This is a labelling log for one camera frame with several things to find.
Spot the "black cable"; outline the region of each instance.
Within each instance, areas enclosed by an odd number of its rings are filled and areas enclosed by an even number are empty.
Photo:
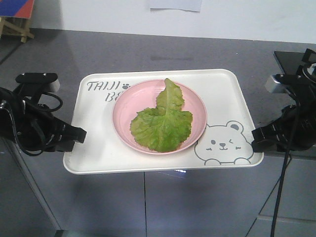
[[[289,94],[289,96],[295,100],[296,103],[296,114],[295,114],[295,120],[292,126],[292,130],[290,133],[290,138],[287,144],[287,148],[286,148],[286,152],[285,152],[285,156],[284,156],[284,161],[283,161],[283,166],[282,166],[282,171],[281,171],[281,176],[280,176],[280,182],[279,182],[279,187],[277,190],[277,196],[276,196],[276,205],[275,205],[275,209],[274,209],[274,213],[273,213],[273,219],[272,219],[272,225],[271,225],[271,234],[270,237],[274,237],[275,236],[275,230],[276,230],[276,223],[277,223],[277,213],[278,213],[278,209],[279,209],[279,205],[280,205],[280,200],[281,200],[281,193],[282,193],[282,188],[283,188],[283,183],[284,183],[284,177],[285,177],[285,171],[287,168],[287,161],[288,161],[288,157],[290,155],[290,149],[291,149],[291,145],[292,145],[292,141],[296,132],[296,128],[298,125],[298,121],[299,121],[299,114],[300,114],[300,103],[298,101],[298,99],[296,98],[296,96],[289,90],[286,89],[286,92]]]
[[[40,142],[42,145],[42,148],[39,149],[38,153],[30,153],[29,151],[26,150],[26,148],[24,148],[24,146],[20,143],[19,141],[19,137],[16,131],[16,125],[15,125],[15,120],[13,117],[13,111],[11,108],[11,105],[9,103],[7,103],[5,100],[2,100],[1,102],[1,107],[0,110],[5,110],[9,113],[9,116],[11,118],[11,123],[12,123],[12,130],[13,130],[13,136],[14,136],[14,140],[16,142],[16,144],[20,147],[21,151],[23,151],[25,154],[31,156],[31,157],[35,157],[35,156],[39,156],[40,154],[42,154],[44,152],[44,140],[43,140],[43,132],[40,129],[39,125],[37,124],[36,120],[32,120],[31,121],[31,126],[35,129],[35,131],[38,133],[39,138],[40,138]]]
[[[287,163],[286,168],[290,165],[290,163],[291,163],[291,161],[292,161],[292,156],[291,156],[291,154],[290,154],[289,156],[290,156],[290,161]],[[267,197],[265,203],[262,205],[262,207],[261,207],[261,209],[260,209],[260,211],[259,211],[259,215],[260,215],[260,213],[262,212],[263,208],[266,206],[266,204],[267,204],[268,200],[270,199],[271,195],[273,194],[274,190],[276,189],[277,184],[278,184],[279,181],[280,181],[280,178],[281,178],[281,176],[280,176],[280,177],[278,178],[278,180],[276,181],[276,184],[273,186],[273,188],[272,188],[270,194],[268,195],[268,197]],[[257,220],[258,220],[258,217],[256,217],[255,220],[253,221],[253,223],[251,224],[251,226],[250,226],[250,228],[249,228],[249,230],[248,230],[248,232],[247,232],[247,234],[246,234],[245,237],[247,237],[247,236],[249,235],[249,233],[250,233],[252,227],[255,225],[255,223],[256,223]]]
[[[59,109],[63,106],[63,101],[62,101],[62,99],[61,99],[59,96],[57,96],[57,95],[55,95],[55,94],[52,94],[52,93],[48,93],[48,92],[42,92],[42,94],[47,95],[47,96],[51,96],[51,97],[57,99],[58,102],[59,102],[59,105],[58,105],[57,107],[53,108],[53,109],[45,109],[45,108],[42,108],[42,107],[40,107],[40,106],[38,106],[38,105],[35,105],[35,104],[34,104],[30,99],[28,99],[28,98],[24,98],[24,100],[25,100],[25,102],[26,102],[27,105],[29,105],[29,106],[31,106],[32,108],[34,108],[34,109],[36,109],[36,110],[38,110],[38,111],[41,111],[41,112],[54,112],[54,111],[59,110]]]

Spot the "pink bowl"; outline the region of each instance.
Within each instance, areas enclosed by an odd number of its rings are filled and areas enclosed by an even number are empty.
[[[180,147],[172,152],[157,152],[135,142],[129,127],[137,112],[145,108],[156,107],[156,98],[165,89],[164,80],[147,80],[131,86],[117,99],[112,114],[112,121],[121,140],[131,148],[148,154],[165,155],[182,151],[193,145],[204,133],[207,123],[206,108],[200,97],[190,88],[175,82],[182,90],[185,101],[183,111],[190,111],[193,115],[191,134]]]

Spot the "tray rim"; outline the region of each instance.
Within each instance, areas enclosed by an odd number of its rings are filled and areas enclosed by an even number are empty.
[[[94,73],[94,74],[89,74],[87,76],[85,76],[81,81],[80,81],[80,84],[79,84],[79,89],[78,89],[78,92],[77,92],[77,98],[76,98],[76,103],[75,103],[75,107],[74,107],[74,113],[73,113],[73,118],[72,118],[72,122],[71,124],[73,125],[73,120],[74,120],[74,115],[75,115],[75,111],[76,111],[76,108],[77,108],[77,104],[78,104],[78,100],[79,100],[79,95],[82,91],[82,84],[84,84],[87,80],[89,80],[91,77],[113,77],[113,76],[136,76],[137,74],[139,74],[140,76],[144,76],[143,74],[147,74],[147,75],[150,75],[150,74],[163,74],[163,73],[174,73],[174,74],[179,74],[179,73],[198,73],[198,72],[202,72],[202,73],[207,73],[207,72],[215,72],[215,73],[225,73],[225,74],[228,74],[230,75],[232,78],[234,78],[234,83],[237,85],[237,90],[238,90],[238,93],[241,95],[240,99],[243,101],[243,103],[245,104],[245,112],[247,113],[247,116],[250,118],[250,125],[252,126],[252,128],[255,129],[255,126],[254,126],[254,123],[253,123],[253,120],[252,120],[252,117],[251,117],[251,114],[250,114],[250,111],[248,109],[248,106],[247,106],[247,103],[246,103],[246,100],[243,96],[243,93],[242,93],[242,90],[241,90],[241,87],[239,85],[239,82],[238,82],[238,79],[236,77],[236,75],[227,70],[227,69],[194,69],[194,70],[166,70],[166,71],[145,71],[145,72],[114,72],[114,73]],[[157,171],[157,170],[175,170],[175,169],[179,169],[178,167],[168,167],[168,168],[134,168],[134,169],[116,169],[115,171],[113,170],[94,170],[94,171],[78,171],[78,170],[75,170],[75,169],[72,169],[68,166],[67,164],[67,153],[64,153],[63,155],[63,165],[64,167],[70,172],[70,173],[73,173],[73,174],[78,174],[78,175],[84,175],[84,174],[103,174],[103,173],[124,173],[124,172],[145,172],[145,171]],[[247,167],[254,167],[254,166],[257,166],[259,165],[262,160],[264,158],[264,153],[261,153],[261,157],[260,159],[254,163],[254,164],[247,164],[247,165],[234,165],[234,166],[231,166],[231,165],[225,165],[225,166],[197,166],[197,167],[185,167],[185,166],[182,166],[181,169],[185,169],[185,170],[190,170],[190,169],[218,169],[218,168],[224,168],[224,169],[228,169],[228,168],[247,168]]]

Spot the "bear ear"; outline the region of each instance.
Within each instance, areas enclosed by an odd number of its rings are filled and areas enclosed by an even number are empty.
[[[226,124],[226,127],[231,127],[235,130],[237,130],[238,132],[242,133],[243,132],[243,126],[240,122],[238,121],[229,121],[227,124]]]

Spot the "red and blue poster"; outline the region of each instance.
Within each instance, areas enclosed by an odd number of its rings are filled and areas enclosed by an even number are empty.
[[[0,0],[0,16],[31,18],[34,0]]]

